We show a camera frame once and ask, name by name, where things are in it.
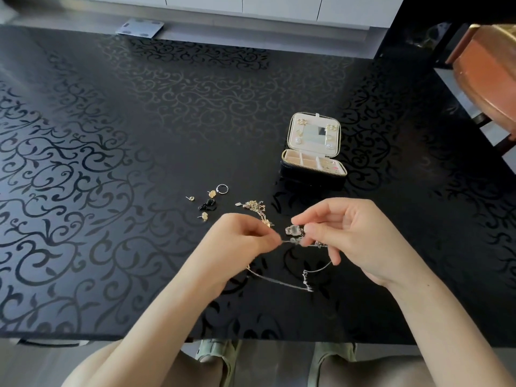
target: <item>leg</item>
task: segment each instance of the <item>leg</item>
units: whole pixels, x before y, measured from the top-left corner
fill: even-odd
[[[319,387],[435,387],[422,357],[392,356],[347,362],[338,356],[324,360]]]
[[[100,368],[121,341],[97,350],[73,370],[62,387],[83,387]],[[163,387],[219,387],[223,375],[223,360],[210,357],[204,362],[194,360],[180,351],[163,381]]]

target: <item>ring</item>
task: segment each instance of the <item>ring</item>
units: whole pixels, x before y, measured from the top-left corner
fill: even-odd
[[[222,191],[220,191],[220,190],[219,190],[219,187],[221,187],[221,186],[223,186],[223,187],[225,187],[225,188],[226,188],[226,191],[225,191],[224,193],[223,193]],[[224,184],[222,184],[222,185],[218,185],[218,186],[217,186],[217,188],[215,189],[215,191],[216,191],[218,194],[226,194],[226,193],[229,191],[229,187],[228,187],[227,185],[224,185]]]

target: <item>jewelry box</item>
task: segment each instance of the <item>jewelry box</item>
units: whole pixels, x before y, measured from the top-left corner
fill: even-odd
[[[341,124],[318,113],[297,112],[288,128],[286,148],[281,154],[281,175],[310,184],[339,190],[348,172],[334,157],[341,150]]]

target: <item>green slipper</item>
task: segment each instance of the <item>green slipper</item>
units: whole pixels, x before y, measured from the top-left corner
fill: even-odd
[[[195,359],[201,361],[207,356],[220,357],[226,365],[220,387],[229,387],[229,383],[235,373],[236,358],[242,346],[242,341],[230,339],[203,339]]]
[[[310,373],[308,374],[308,387],[319,385],[319,371],[324,359],[328,356],[339,356],[349,362],[355,362],[356,347],[352,343],[333,344],[331,342],[316,342]]]

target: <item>table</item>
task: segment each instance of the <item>table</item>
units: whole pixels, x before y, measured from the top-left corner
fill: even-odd
[[[236,202],[263,200],[282,233],[294,214],[340,195],[374,200],[489,342],[516,346],[514,175],[434,71],[0,29],[1,336],[118,339],[210,224],[243,212]],[[343,190],[280,177],[297,111],[342,124]],[[197,205],[221,183],[229,193],[203,223]],[[283,245],[252,267],[301,284],[303,268],[327,260]],[[413,343],[390,294],[349,261],[311,279],[308,293],[240,273],[190,336]]]

